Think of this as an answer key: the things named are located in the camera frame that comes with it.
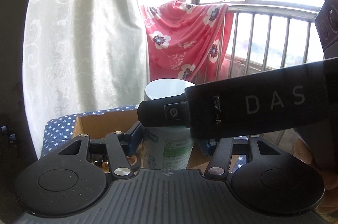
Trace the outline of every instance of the metal railing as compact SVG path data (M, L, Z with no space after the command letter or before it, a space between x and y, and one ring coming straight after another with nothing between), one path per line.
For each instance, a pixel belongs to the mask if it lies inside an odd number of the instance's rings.
M250 36L249 36L249 43L248 43L248 51L247 51L246 59L242 59L245 61L244 75L248 74L249 66L254 65L255 66L254 69L256 70L257 70L257 66L259 66L257 63L250 61L252 37L253 37L254 25L255 25L255 15L258 15L258 14L267 15L269 17L267 38L266 38L265 49L264 49L264 58L263 58L263 63L260 66L260 71L264 71L266 69L272 69L270 67L267 67L267 57L268 57L268 51L269 51L269 45L270 45L270 32L271 32L271 24L272 24L273 16L284 17L287 19L286 30L285 30L285 41L284 41L283 54L282 54L282 60L281 60L280 67L281 68L285 67L291 19L307 22L307 33L305 37L306 42L305 42L305 50L304 50L304 55L303 55L303 63L307 62L309 43L310 43L311 24L314 23L318 12L298 9L298 8L293 8L293 7L280 7L280 6L274 6L274 5L250 5L250 4L231 4L228 7L228 11L234 12L236 14L236 17L234 20L234 35L233 35L234 39L233 39L232 53L230 57L228 78L230 78L232 75L234 63L238 63L238 61L235 62L235 59L236 59L235 50L236 50L236 40L237 40L237 30L238 30L238 17L240 13L251 14L251 28L250 28ZM223 40L223 36L224 36L224 25L225 25L225 16L224 16L224 20L221 25L221 29L222 29L221 40ZM220 46L219 46L219 55L222 55L222 42L220 42ZM224 60L224 59L221 59L221 57L219 57L218 62L217 62L215 80L217 80L218 78L218 74L221 68L221 60Z

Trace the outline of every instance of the red floral cloth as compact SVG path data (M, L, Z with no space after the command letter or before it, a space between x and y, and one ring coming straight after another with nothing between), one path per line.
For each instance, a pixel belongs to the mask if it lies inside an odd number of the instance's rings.
M150 80L178 78L214 81L219 47L222 65L234 14L228 4L193 5L171 1L158 8L141 7L146 26ZM225 17L223 41L221 24Z

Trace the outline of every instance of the cardboard box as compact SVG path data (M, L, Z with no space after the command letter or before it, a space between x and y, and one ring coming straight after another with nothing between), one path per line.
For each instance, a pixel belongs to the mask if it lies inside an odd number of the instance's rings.
M101 115L82 115L76 118L73 137L85 133L91 139L104 138L107 134L114 131L128 131L137 121L137 110L110 111ZM210 161L210 158L203 156L198 145L194 145L188 168L195 168L208 161Z

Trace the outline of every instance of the hand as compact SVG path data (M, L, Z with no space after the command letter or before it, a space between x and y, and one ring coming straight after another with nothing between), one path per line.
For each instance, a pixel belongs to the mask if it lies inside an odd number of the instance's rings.
M324 179L325 193L317 211L319 213L336 211L338 209L338 175L333 172L319 170L313 161L312 154L300 138L295 143L295 154L302 162L319 172Z

